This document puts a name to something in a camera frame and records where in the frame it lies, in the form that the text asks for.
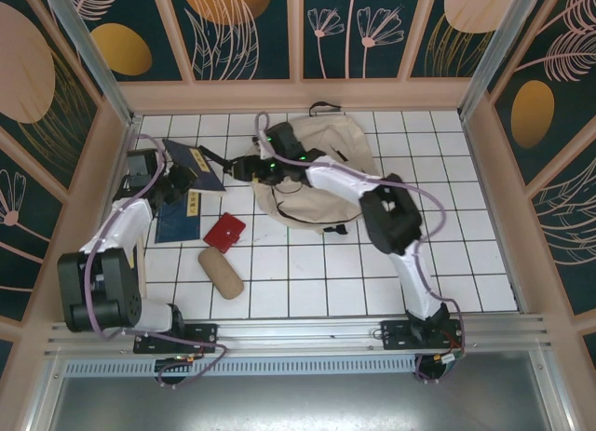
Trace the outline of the beige canvas backpack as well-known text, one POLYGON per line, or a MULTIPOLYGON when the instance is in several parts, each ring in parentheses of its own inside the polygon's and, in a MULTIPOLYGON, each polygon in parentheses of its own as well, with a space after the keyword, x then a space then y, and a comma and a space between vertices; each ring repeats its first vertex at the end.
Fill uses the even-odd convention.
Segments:
POLYGON ((246 154, 225 159, 199 150, 225 174, 250 183, 256 205, 274 220, 345 236, 346 225, 361 216, 362 194, 374 188, 366 178, 378 170, 365 133, 339 110, 276 124, 261 112, 246 154))

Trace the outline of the red snap wallet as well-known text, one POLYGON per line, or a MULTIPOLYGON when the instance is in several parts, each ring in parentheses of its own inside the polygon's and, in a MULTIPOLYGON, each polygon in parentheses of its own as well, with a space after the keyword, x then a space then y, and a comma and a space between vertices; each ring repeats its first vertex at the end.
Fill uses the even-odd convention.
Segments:
POLYGON ((238 242, 245 229, 243 221, 226 212, 206 233, 203 241, 225 254, 238 242))

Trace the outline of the brown fabric pencil case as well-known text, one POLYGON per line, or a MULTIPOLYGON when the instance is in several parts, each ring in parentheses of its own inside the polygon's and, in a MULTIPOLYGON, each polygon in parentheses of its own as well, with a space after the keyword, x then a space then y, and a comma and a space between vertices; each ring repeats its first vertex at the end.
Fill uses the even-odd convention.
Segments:
POLYGON ((218 249, 204 249, 198 256, 198 262, 224 299, 233 300, 243 292, 243 280, 218 249))

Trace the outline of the grey metal sheet panel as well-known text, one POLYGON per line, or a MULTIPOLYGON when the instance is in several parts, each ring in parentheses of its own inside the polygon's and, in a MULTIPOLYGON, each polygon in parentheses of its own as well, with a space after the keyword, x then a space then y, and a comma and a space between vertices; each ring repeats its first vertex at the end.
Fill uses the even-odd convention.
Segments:
POLYGON ((26 431, 580 431, 539 352, 466 357, 439 383, 406 372, 205 376, 177 390, 51 360, 26 431))

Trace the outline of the aluminium side rail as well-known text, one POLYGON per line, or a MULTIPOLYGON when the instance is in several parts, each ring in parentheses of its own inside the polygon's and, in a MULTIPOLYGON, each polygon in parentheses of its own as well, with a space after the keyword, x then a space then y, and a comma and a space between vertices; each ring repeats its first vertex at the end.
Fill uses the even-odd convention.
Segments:
POLYGON ((138 140, 138 135, 141 130, 142 117, 140 115, 134 115, 131 123, 125 131, 125 136, 121 144, 120 150, 117 155, 115 163, 115 170, 111 180, 109 192, 108 192, 108 206, 111 206, 114 196, 118 191, 122 178, 127 174, 128 164, 127 156, 130 150, 133 150, 138 140))

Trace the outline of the aluminium left corner post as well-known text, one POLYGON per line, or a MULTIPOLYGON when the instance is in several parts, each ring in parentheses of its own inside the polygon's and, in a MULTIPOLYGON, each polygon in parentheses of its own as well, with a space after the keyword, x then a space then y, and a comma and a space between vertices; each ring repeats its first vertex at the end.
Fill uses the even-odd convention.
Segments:
POLYGON ((66 33, 78 47, 83 62, 88 66, 104 96, 115 109, 117 116, 128 126, 131 125, 134 120, 134 113, 120 90, 112 71, 95 45, 87 26, 76 13, 71 0, 47 1, 54 9, 66 33))

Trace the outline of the aluminium corner post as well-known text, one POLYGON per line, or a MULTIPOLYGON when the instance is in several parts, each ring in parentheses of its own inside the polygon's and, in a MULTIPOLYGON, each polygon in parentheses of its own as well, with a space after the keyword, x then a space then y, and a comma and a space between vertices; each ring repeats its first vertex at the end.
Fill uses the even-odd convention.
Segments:
POLYGON ((472 75, 467 91, 458 106, 460 121, 466 124, 481 101, 488 84, 513 45, 537 0, 512 0, 496 29, 480 63, 472 75))
POLYGON ((120 90, 112 71, 95 45, 87 26, 76 13, 71 0, 47 1, 54 9, 66 33, 78 47, 83 62, 88 66, 104 96, 115 109, 117 116, 128 126, 131 125, 134 120, 134 113, 120 90))

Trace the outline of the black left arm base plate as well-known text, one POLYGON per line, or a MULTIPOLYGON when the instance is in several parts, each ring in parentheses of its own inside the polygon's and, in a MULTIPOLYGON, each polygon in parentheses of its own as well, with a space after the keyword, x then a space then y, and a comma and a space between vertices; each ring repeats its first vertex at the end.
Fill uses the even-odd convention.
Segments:
POLYGON ((138 335, 134 338, 132 351, 136 355, 198 355, 202 353, 214 353, 212 347, 199 346, 197 342, 215 343, 217 341, 218 326, 214 323, 187 324, 182 330, 163 332, 163 335, 185 341, 192 341, 193 344, 178 343, 164 340, 155 336, 147 337, 138 335))

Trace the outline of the aluminium mounting rail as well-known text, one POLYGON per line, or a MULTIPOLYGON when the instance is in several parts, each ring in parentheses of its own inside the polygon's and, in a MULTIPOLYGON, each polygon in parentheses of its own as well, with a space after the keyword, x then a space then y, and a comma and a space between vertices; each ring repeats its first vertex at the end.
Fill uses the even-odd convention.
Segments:
MULTIPOLYGON (((217 342, 231 357, 376 355, 382 342, 373 337, 381 317, 219 320, 217 342)), ((468 352, 536 350, 553 344, 540 315, 463 316, 468 352)), ((72 333, 58 323, 43 345, 47 357, 132 357, 134 338, 104 341, 90 332, 72 333)))

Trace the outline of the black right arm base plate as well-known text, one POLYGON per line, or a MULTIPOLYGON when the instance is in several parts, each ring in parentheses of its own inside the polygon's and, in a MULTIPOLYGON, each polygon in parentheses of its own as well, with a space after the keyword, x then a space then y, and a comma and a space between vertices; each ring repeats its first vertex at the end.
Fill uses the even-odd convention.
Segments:
POLYGON ((460 322, 448 319, 440 325, 423 325, 412 320, 387 320, 380 323, 385 350, 413 350, 420 353, 445 353, 462 344, 460 322))

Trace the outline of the aluminium right corner post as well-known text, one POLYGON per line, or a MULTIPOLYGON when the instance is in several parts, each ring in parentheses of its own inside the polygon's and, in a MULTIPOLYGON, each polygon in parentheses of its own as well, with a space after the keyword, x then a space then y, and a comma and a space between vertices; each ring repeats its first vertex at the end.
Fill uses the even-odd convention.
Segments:
POLYGON ((480 63, 472 75, 467 91, 458 106, 460 121, 466 124, 481 101, 488 84, 513 45, 537 0, 512 0, 496 29, 480 63))

